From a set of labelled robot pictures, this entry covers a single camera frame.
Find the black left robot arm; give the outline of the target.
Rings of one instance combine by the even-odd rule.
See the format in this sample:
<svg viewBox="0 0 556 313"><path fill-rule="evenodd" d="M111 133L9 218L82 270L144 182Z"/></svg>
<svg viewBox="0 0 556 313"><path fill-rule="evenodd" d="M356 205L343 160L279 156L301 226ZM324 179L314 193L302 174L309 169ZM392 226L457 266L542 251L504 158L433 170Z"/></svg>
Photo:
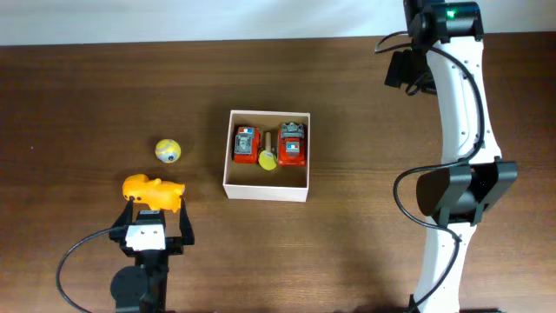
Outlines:
<svg viewBox="0 0 556 313"><path fill-rule="evenodd" d="M161 210L141 210L133 218L134 203L129 200L113 223L109 239L119 244L135 263L119 270L110 283L116 312L164 312L169 273L169 258L180 256L195 243L195 235L180 196L180 236L166 236L166 221Z"/></svg>

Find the small red toy truck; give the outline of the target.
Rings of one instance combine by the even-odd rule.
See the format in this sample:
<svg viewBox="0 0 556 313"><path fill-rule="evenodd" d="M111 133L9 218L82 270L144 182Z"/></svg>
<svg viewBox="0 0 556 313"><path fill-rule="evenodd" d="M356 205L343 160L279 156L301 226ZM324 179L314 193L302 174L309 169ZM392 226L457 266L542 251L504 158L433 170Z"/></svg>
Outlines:
<svg viewBox="0 0 556 313"><path fill-rule="evenodd" d="M261 132L256 127L239 127L235 134L234 161L256 163L261 146Z"/></svg>

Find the orange plastic toy animal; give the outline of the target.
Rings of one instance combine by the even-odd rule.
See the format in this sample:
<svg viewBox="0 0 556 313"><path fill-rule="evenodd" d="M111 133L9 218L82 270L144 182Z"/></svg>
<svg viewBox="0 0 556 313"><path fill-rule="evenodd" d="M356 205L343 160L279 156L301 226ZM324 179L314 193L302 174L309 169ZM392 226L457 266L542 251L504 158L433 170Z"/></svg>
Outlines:
<svg viewBox="0 0 556 313"><path fill-rule="evenodd" d="M151 210L170 210L176 213L182 207L186 186L180 183L150 180L144 174L127 177L122 184L122 195L133 203L142 203Z"/></svg>

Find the red toy car grey top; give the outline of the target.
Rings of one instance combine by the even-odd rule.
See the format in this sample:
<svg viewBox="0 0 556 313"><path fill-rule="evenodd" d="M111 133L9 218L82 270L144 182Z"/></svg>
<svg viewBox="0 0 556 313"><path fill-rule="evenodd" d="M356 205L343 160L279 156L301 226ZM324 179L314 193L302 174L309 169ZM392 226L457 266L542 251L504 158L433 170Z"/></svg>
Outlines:
<svg viewBox="0 0 556 313"><path fill-rule="evenodd" d="M302 123L283 123L278 134L278 164L282 167L307 165L305 126Z"/></svg>

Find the yellow ball wooden stick toy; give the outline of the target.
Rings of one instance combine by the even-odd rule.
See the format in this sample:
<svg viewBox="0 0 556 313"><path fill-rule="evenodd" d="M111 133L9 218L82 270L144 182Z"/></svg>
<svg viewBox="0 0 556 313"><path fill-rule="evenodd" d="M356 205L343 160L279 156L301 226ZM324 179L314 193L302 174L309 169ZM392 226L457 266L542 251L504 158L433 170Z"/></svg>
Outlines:
<svg viewBox="0 0 556 313"><path fill-rule="evenodd" d="M277 158L272 151L272 134L264 133L262 150L258 156L258 164L267 171L274 170L277 167Z"/></svg>

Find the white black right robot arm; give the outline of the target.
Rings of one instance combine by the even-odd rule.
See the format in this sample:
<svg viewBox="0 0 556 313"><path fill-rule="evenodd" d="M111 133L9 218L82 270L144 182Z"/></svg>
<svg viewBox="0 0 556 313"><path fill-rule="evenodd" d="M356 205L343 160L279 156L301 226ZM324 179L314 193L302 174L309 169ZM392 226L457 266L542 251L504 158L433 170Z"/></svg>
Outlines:
<svg viewBox="0 0 556 313"><path fill-rule="evenodd" d="M516 181L517 165L503 160L487 110L483 81L484 28L476 2L405 0L409 43L392 52L385 84L409 96L435 95L442 157L399 174L416 174L419 219L427 230L420 280L409 312L457 312L467 248L482 217Z"/></svg>

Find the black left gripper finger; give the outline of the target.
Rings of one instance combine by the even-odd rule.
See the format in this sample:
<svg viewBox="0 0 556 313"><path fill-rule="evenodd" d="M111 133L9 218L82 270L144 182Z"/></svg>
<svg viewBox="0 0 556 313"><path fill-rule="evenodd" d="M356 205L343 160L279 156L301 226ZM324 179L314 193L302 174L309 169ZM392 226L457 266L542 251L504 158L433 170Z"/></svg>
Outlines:
<svg viewBox="0 0 556 313"><path fill-rule="evenodd" d="M126 203L123 212L113 223L112 225L113 228L127 226L132 223L134 200L135 198L133 196L129 196L129 200Z"/></svg>
<svg viewBox="0 0 556 313"><path fill-rule="evenodd" d="M182 234L182 238L194 237L194 231L192 228L192 224L189 220L185 199L183 197L181 197L179 228Z"/></svg>

